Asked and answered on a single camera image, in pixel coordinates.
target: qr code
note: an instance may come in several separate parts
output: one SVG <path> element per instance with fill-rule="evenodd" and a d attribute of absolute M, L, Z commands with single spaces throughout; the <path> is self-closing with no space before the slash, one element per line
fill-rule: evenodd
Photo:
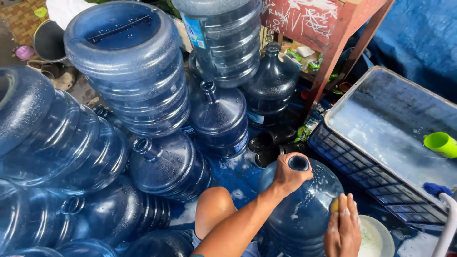
<path fill-rule="evenodd" d="M 197 40 L 198 46 L 201 48 L 205 48 L 205 43 L 202 40 Z"/>

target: shorts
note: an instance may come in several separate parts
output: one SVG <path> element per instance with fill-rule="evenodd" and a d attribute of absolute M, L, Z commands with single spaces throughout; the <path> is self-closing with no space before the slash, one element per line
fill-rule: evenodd
<path fill-rule="evenodd" d="M 198 237 L 194 234 L 192 236 L 192 245 L 194 246 L 194 249 L 200 244 L 201 240 L 198 239 Z M 241 257 L 260 257 L 259 253 L 259 248 L 257 248 L 257 241 L 251 242 L 248 244 L 248 247 L 244 250 L 243 254 L 241 254 Z"/>

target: white pipe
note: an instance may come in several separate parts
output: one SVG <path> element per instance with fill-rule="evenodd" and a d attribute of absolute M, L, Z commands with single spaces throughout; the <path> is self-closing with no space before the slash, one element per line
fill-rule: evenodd
<path fill-rule="evenodd" d="M 439 197 L 449 205 L 449 211 L 443 232 L 441 233 L 440 239 L 438 240 L 431 257 L 446 256 L 447 250 L 449 249 L 457 230 L 457 202 L 445 193 L 440 193 Z"/>

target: pink plastic item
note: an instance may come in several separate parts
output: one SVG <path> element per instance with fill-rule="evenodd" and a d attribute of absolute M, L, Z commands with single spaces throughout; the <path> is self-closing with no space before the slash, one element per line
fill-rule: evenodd
<path fill-rule="evenodd" d="M 35 54 L 35 50 L 29 46 L 20 46 L 16 50 L 16 56 L 21 59 L 21 61 L 27 61 Z"/>

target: person's leg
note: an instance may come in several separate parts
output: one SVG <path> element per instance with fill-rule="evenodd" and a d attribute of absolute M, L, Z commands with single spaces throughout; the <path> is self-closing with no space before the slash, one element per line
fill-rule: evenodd
<path fill-rule="evenodd" d="M 195 235 L 202 240 L 219 222 L 236 212 L 232 196 L 223 187 L 205 190 L 197 201 Z"/>

